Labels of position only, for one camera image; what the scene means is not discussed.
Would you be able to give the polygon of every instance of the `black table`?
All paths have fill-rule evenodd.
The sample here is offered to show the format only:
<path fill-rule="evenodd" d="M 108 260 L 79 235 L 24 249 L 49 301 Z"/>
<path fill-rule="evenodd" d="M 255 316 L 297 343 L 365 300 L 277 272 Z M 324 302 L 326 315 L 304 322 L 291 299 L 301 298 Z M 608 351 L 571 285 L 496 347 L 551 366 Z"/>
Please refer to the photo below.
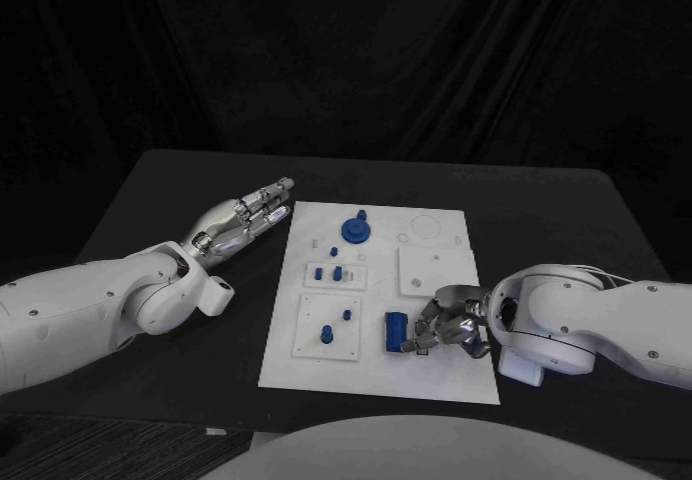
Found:
<path fill-rule="evenodd" d="M 613 182 L 595 170 L 164 150 L 143 156 L 76 262 L 180 240 L 213 205 L 281 176 L 295 180 L 295 200 L 463 210 L 483 285 L 539 263 L 669 280 Z M 169 334 L 140 336 L 73 374 L 1 397 L 0 411 L 274 432 L 369 415 L 450 415 L 605 453 L 692 458 L 677 441 L 692 431 L 692 392 L 634 378 L 603 357 L 590 375 L 546 371 L 541 388 L 497 375 L 500 406 L 258 388 L 288 225 L 216 267 L 238 292 L 223 315 L 196 312 Z"/>

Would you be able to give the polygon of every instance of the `gray carpet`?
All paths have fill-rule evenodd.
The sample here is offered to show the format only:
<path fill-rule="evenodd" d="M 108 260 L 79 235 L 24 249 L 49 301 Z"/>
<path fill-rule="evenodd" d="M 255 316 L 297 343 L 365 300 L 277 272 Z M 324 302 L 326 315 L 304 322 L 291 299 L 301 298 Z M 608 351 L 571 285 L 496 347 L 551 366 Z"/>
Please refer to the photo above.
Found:
<path fill-rule="evenodd" d="M 187 480 L 249 448 L 252 432 L 208 435 L 193 426 L 0 417 L 3 480 Z"/>

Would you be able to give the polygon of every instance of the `black backdrop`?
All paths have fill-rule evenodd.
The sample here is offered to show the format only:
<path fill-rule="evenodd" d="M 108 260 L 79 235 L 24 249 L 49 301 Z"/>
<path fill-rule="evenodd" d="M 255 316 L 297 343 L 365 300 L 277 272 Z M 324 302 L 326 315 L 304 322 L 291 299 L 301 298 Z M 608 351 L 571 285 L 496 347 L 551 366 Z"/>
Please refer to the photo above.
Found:
<path fill-rule="evenodd" d="M 600 168 L 692 281 L 685 4 L 13 2 L 0 281 L 72 261 L 154 147 Z"/>

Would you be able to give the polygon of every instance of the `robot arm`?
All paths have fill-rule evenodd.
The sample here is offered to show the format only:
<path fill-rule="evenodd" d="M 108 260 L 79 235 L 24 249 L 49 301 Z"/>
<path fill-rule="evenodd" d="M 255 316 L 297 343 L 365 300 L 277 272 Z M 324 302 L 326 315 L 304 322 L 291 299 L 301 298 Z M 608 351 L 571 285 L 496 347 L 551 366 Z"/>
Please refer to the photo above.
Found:
<path fill-rule="evenodd" d="M 72 372 L 140 333 L 166 333 L 195 308 L 222 313 L 235 292 L 206 270 L 285 218 L 290 209 L 280 204 L 291 186 L 284 178 L 213 207 L 183 242 L 0 287 L 0 394 Z"/>
<path fill-rule="evenodd" d="M 692 287 L 631 282 L 605 289 L 600 274 L 579 267 L 538 265 L 506 278 L 483 297 L 479 287 L 444 287 L 432 300 L 444 307 L 432 336 L 444 341 L 453 305 L 458 316 L 451 326 L 455 331 L 466 326 L 467 333 L 445 343 L 464 347 L 463 342 L 477 338 L 479 325 L 486 325 L 502 344 L 499 371 L 510 378 L 539 386 L 545 368 L 569 375 L 590 373 L 600 353 L 633 375 L 692 389 L 686 309 Z M 417 340 L 402 344 L 404 351 L 415 350 L 409 345 Z M 474 341 L 477 349 L 489 348 Z M 474 352 L 483 353 L 464 350 L 474 358 Z"/>

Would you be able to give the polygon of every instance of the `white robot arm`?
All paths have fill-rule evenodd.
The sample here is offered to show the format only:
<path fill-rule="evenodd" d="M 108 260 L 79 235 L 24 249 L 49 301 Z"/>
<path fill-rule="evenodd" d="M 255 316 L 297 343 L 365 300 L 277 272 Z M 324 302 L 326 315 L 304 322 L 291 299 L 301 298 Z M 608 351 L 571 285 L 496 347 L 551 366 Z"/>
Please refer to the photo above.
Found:
<path fill-rule="evenodd" d="M 605 289 L 597 276 L 605 276 L 614 288 Z M 633 375 L 692 389 L 692 287 L 627 279 L 617 287 L 613 278 L 620 277 L 594 267 L 538 265 L 492 291 L 444 287 L 402 351 L 441 341 L 480 358 L 490 350 L 479 336 L 484 325 L 502 344 L 500 373 L 529 385 L 541 385 L 545 368 L 590 373 L 600 353 Z"/>
<path fill-rule="evenodd" d="M 180 243 L 0 287 L 0 395 L 72 372 L 140 333 L 166 333 L 195 308 L 222 313 L 235 292 L 206 270 L 288 215 L 280 204 L 291 187 L 284 178 L 213 207 Z"/>

